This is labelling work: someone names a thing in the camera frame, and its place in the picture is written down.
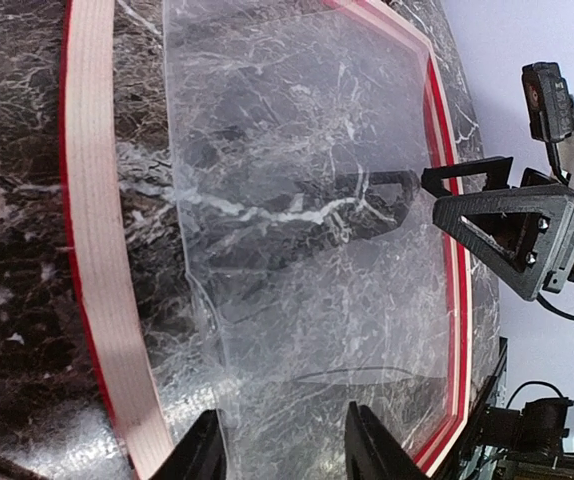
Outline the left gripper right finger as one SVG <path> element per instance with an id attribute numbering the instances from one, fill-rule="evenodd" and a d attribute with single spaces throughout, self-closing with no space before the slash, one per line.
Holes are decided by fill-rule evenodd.
<path id="1" fill-rule="evenodd" d="M 348 479 L 428 479 L 372 410 L 355 401 L 348 405 L 344 445 Z"/>

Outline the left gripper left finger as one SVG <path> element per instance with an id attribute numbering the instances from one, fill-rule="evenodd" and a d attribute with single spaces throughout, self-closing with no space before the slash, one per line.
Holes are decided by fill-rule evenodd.
<path id="1" fill-rule="evenodd" d="M 205 410 L 151 480 L 225 480 L 227 459 L 217 410 Z"/>

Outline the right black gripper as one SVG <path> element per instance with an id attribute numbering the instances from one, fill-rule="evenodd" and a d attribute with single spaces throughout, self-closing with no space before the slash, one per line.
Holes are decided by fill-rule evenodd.
<path id="1" fill-rule="evenodd" d="M 434 224 L 534 301 L 574 282 L 574 190 L 531 168 L 520 188 L 508 189 L 512 164 L 512 157 L 494 156 L 426 168 L 421 186 L 448 196 L 436 200 Z M 457 181 L 475 176 L 484 179 L 483 191 L 461 195 Z"/>

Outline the wooden picture frame red edge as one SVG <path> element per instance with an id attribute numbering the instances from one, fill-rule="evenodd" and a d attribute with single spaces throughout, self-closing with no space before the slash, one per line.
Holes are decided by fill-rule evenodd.
<path id="1" fill-rule="evenodd" d="M 87 344 L 134 479 L 154 479 L 173 446 L 140 327 L 117 175 L 113 90 L 114 1 L 67 1 L 60 66 L 59 151 L 69 261 Z M 453 333 L 449 402 L 413 457 L 435 474 L 463 432 L 472 368 L 469 254 L 444 240 Z"/>

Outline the clear acrylic sheet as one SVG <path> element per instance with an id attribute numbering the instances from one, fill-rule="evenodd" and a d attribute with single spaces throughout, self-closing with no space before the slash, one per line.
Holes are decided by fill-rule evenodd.
<path id="1" fill-rule="evenodd" d="M 369 406 L 413 457 L 457 422 L 454 155 L 427 37 L 381 1 L 168 1 L 185 268 L 228 448 L 339 449 Z"/>

